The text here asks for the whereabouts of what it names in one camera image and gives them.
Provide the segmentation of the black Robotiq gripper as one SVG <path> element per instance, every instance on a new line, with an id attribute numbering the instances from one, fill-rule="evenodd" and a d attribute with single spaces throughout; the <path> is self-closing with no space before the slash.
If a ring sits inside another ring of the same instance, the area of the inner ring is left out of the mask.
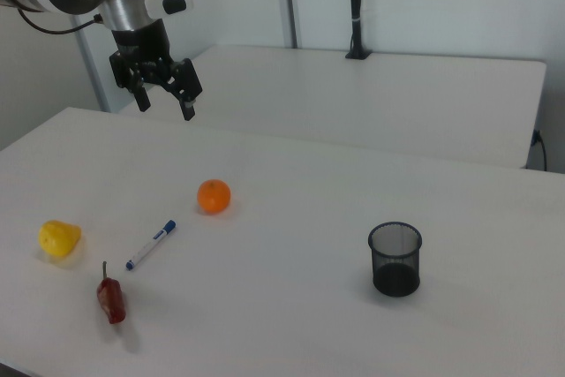
<path id="1" fill-rule="evenodd" d="M 112 31 L 117 51 L 109 57 L 120 88 L 133 95 L 141 112 L 151 102 L 144 81 L 161 86 L 178 101 L 184 121 L 195 117 L 194 103 L 203 88 L 192 60 L 175 62 L 170 56 L 170 42 L 162 19 L 136 30 Z"/>

